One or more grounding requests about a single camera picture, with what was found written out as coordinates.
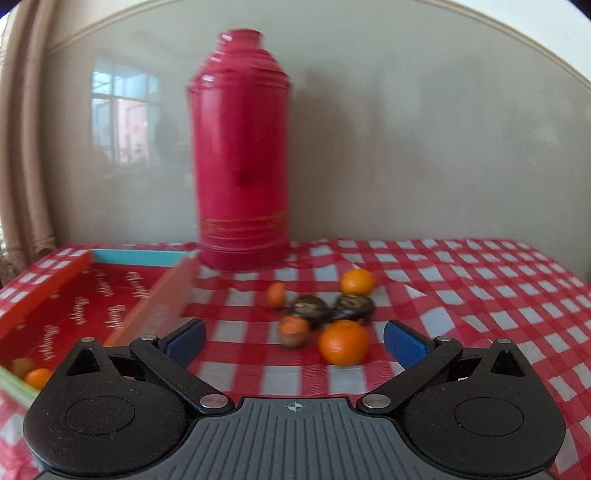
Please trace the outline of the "red gift box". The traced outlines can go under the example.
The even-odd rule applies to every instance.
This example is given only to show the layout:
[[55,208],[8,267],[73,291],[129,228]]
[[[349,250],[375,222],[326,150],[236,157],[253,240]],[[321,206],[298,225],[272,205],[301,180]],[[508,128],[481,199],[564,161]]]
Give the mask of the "red gift box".
[[1,289],[1,394],[28,407],[37,392],[14,376],[28,357],[56,369],[81,337],[105,346],[177,328],[197,256],[174,250],[66,248]]

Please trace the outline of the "beige curtain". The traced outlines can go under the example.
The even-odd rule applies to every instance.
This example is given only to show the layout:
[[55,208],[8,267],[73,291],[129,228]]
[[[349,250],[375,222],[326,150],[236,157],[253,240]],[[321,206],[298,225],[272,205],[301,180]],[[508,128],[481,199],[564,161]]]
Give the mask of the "beige curtain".
[[55,249],[41,166],[41,83],[54,1],[22,1],[1,48],[1,284]]

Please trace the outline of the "red thermos flask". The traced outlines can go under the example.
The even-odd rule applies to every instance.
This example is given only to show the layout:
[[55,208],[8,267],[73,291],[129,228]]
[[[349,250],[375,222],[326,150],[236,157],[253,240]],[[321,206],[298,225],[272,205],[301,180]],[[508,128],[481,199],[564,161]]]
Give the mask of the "red thermos flask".
[[203,263],[259,270],[287,254],[290,78],[252,29],[221,32],[187,85]]

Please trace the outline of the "dark brown fruit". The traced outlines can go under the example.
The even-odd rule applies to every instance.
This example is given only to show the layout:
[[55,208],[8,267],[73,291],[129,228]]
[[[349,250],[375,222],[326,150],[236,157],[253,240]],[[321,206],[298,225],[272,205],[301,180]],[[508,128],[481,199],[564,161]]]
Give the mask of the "dark brown fruit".
[[315,295],[301,295],[290,305],[290,316],[307,320],[311,330],[318,330],[332,320],[332,309],[322,298]]
[[375,312],[375,304],[370,297],[342,294],[332,307],[332,319],[366,322]]

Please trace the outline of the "small yellowish fruit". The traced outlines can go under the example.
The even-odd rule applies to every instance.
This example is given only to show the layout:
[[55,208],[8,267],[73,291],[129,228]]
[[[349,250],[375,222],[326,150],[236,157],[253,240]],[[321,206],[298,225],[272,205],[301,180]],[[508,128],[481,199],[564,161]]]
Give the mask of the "small yellowish fruit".
[[35,363],[28,357],[16,358],[11,362],[12,374],[21,380],[34,369]]

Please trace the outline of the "large orange tangerine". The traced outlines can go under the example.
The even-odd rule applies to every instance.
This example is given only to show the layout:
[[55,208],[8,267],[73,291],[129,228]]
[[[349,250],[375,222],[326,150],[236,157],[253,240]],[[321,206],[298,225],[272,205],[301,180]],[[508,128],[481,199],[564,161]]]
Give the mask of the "large orange tangerine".
[[370,350],[370,336],[356,321],[335,321],[318,337],[318,350],[331,365],[356,366]]

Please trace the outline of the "brown orange small fruit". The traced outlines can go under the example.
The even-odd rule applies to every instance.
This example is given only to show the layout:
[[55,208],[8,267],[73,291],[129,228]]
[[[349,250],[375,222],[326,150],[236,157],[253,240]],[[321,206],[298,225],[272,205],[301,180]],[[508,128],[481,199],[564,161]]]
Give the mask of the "brown orange small fruit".
[[280,320],[279,337],[284,347],[294,349],[308,342],[311,325],[307,319],[298,316],[286,316]]

